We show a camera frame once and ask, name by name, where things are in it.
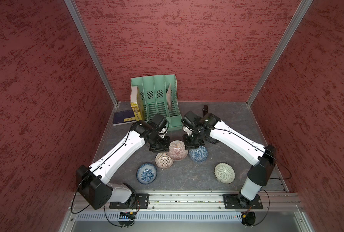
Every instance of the cable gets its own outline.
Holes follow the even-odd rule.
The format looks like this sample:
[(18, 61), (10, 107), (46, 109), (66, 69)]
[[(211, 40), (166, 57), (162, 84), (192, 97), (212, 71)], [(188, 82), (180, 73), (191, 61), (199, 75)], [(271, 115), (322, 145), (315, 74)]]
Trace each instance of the cable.
[(141, 209), (141, 204), (140, 204), (140, 202), (138, 200), (136, 200), (136, 201), (138, 202), (138, 210), (136, 210), (136, 214), (137, 214), (140, 211), (140, 209)]
[(132, 221), (132, 224), (124, 225), (124, 226), (119, 226), (119, 225), (115, 225), (115, 224), (111, 223), (111, 221), (109, 221), (109, 219), (107, 218), (106, 211), (105, 211), (105, 206), (104, 206), (104, 214), (105, 214), (106, 220), (107, 220), (110, 224), (112, 224), (112, 225), (114, 225), (114, 226), (117, 226), (117, 227), (124, 227), (124, 226), (129, 227), (129, 226), (132, 226), (132, 225), (134, 224), (134, 219), (130, 219), (130, 220), (127, 222), (127, 223), (129, 223), (129, 222)]
[(79, 187), (80, 187), (80, 185), (82, 184), (83, 181), (84, 181), (84, 179), (78, 184), (77, 190), (76, 190), (76, 192), (74, 193), (73, 201), (71, 202), (71, 207), (70, 207), (70, 211), (71, 211), (72, 214), (80, 213), (80, 212), (82, 212), (83, 210), (85, 210), (88, 206), (91, 205), (91, 204), (87, 205), (84, 209), (82, 209), (82, 210), (79, 211), (79, 212), (73, 212), (74, 199), (76, 198), (76, 195), (77, 195), (77, 192), (78, 192), (78, 190), (79, 190)]
[(144, 121), (144, 122), (146, 122), (146, 123), (147, 123), (147, 121), (146, 121), (146, 120), (147, 120), (148, 118), (150, 118), (150, 117), (152, 117), (152, 116), (150, 115), (149, 117), (145, 118), (145, 121)]
[(260, 191), (262, 191), (262, 190), (265, 191), (265, 193), (267, 194), (267, 198), (268, 198), (267, 212), (266, 212), (265, 216), (262, 218), (262, 220), (261, 220), (260, 222), (258, 222), (257, 224), (254, 224), (254, 225), (252, 225), (252, 226), (256, 226), (256, 225), (260, 224), (263, 220), (265, 220), (265, 218), (266, 218), (266, 216), (267, 216), (267, 214), (268, 214), (268, 210), (270, 209), (270, 197), (269, 197), (268, 193), (266, 192), (266, 190), (261, 189)]
[(114, 225), (113, 223), (111, 223), (111, 221), (109, 221), (109, 219), (108, 219), (107, 216), (106, 216), (105, 206), (104, 206), (104, 214), (105, 214), (106, 220), (107, 220), (110, 224)]
[[(233, 135), (236, 135), (238, 136), (239, 138), (241, 138), (242, 140), (244, 140), (245, 142), (247, 142), (249, 145), (251, 145), (252, 147), (254, 147), (255, 149), (261, 151), (260, 149), (258, 149), (256, 146), (254, 146), (253, 144), (251, 144), (250, 142), (246, 141), (245, 139), (243, 139), (242, 137), (240, 137), (239, 135), (235, 134), (234, 132), (232, 131), (228, 131), (228, 130), (224, 130), (224, 129), (218, 129), (218, 128), (205, 128), (205, 129), (201, 129), (201, 130), (220, 130), (220, 131), (227, 131), (229, 132), (229, 134), (233, 134)], [(281, 164), (281, 166), (283, 166), (288, 172), (289, 172), (289, 175), (290, 177), (287, 177), (287, 178), (270, 178), (269, 180), (273, 179), (273, 180), (288, 180), (290, 178), (292, 178), (292, 173), (290, 172), (289, 169), (286, 168), (286, 166), (282, 163), (280, 163), (277, 159), (275, 159), (272, 155), (269, 155), (268, 153), (266, 153), (265, 151), (261, 151), (263, 153), (265, 153), (266, 155), (270, 156), (271, 158), (273, 158), (274, 160), (276, 160), (276, 162), (278, 162), (279, 164)]]
[(126, 137), (126, 140), (124, 141), (124, 143), (116, 151), (114, 151), (109, 157), (107, 157), (95, 170), (93, 170), (92, 173), (94, 173), (97, 169), (99, 169), (101, 167), (101, 165), (103, 165), (111, 156), (113, 156), (115, 154), (115, 152), (117, 152), (123, 145), (124, 146), (127, 145), (126, 142), (127, 142), (128, 136), (131, 132), (131, 128), (132, 128), (132, 126), (128, 130), (127, 137)]
[(245, 215), (248, 215), (248, 213), (249, 213), (249, 211), (251, 210), (251, 208), (252, 208), (252, 207), (249, 207), (249, 210), (247, 210), (246, 212), (244, 212), (244, 213), (246, 213)]

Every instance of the gray floor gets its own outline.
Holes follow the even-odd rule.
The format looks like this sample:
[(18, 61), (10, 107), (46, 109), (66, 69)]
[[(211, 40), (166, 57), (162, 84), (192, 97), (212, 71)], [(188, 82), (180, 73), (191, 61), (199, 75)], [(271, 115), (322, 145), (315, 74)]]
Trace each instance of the gray floor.
[[(237, 132), (249, 139), (263, 143), (255, 121), (249, 109), (243, 102), (179, 102), (181, 115), (184, 116), (189, 110), (202, 116), (202, 108), (207, 104), (209, 112), (217, 115)], [(117, 111), (130, 109), (128, 102), (121, 102)], [(129, 124), (113, 126), (110, 135), (106, 138), (104, 149), (99, 153), (96, 160), (100, 159), (110, 151), (129, 130)], [(167, 135), (171, 141), (182, 140), (185, 132), (172, 131)], [(240, 190), (246, 179), (246, 174), (251, 165), (238, 153), (224, 145), (223, 143), (210, 144), (206, 142), (208, 159), (202, 163), (192, 161), (189, 156), (184, 160), (175, 161), (168, 169), (157, 167), (156, 179), (147, 185), (141, 184), (136, 179), (136, 172), (143, 163), (155, 164), (156, 153), (149, 151), (147, 146), (138, 149), (124, 164), (116, 171), (111, 178), (111, 183), (128, 183), (136, 190), (158, 189), (158, 190)], [(235, 171), (235, 180), (231, 184), (219, 182), (214, 174), (214, 168), (218, 163), (227, 163)], [(271, 177), (279, 177), (278, 170), (274, 170)], [(284, 190), (280, 180), (270, 180), (266, 190)]]

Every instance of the yellow book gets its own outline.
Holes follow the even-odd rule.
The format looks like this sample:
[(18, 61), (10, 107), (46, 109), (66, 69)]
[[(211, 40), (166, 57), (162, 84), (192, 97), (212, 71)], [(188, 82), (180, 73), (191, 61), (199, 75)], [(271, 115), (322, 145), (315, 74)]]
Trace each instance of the yellow book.
[(144, 113), (144, 105), (142, 103), (140, 91), (138, 90), (138, 86), (132, 86), (131, 91), (131, 107), (136, 117), (136, 121), (138, 120), (145, 120), (145, 113)]

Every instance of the black mounting plate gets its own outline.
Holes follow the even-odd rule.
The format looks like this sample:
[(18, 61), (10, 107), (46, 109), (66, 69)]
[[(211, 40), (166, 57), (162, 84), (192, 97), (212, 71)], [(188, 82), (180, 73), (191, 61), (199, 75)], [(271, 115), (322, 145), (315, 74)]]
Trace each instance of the black mounting plate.
[[(147, 209), (147, 206), (149, 205), (149, 195), (147, 193), (136, 193), (135, 201), (136, 201), (136, 205), (133, 205), (131, 209), (137, 210), (139, 207), (140, 209)], [(110, 209), (128, 209), (126, 205), (119, 202), (110, 202), (109, 208)]]
[[(225, 209), (243, 209), (239, 205), (238, 194), (223, 194), (223, 201), (225, 203)], [(252, 202), (252, 209), (263, 209), (261, 198), (257, 194)]]
[(165, 136), (164, 139), (161, 140), (163, 146), (160, 149), (157, 149), (155, 147), (153, 147), (152, 144), (150, 144), (150, 148), (149, 151), (151, 152), (167, 152), (169, 151), (169, 145), (170, 145), (170, 137), (169, 136)]
[(186, 150), (196, 149), (199, 148), (199, 146), (204, 146), (204, 141), (201, 139), (197, 144), (192, 144), (189, 136), (187, 134), (184, 134), (182, 136), (183, 142), (185, 144)]

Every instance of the blue and white bowl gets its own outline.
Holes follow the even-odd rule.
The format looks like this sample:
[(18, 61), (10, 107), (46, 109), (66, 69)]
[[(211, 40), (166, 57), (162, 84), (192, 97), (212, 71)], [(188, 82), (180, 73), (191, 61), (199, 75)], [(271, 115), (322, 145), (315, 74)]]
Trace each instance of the blue and white bowl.
[(199, 148), (189, 150), (190, 158), (195, 162), (202, 162), (207, 159), (208, 151), (204, 146), (199, 146)]
[(142, 184), (150, 184), (156, 178), (156, 167), (151, 163), (141, 165), (137, 170), (137, 180)]

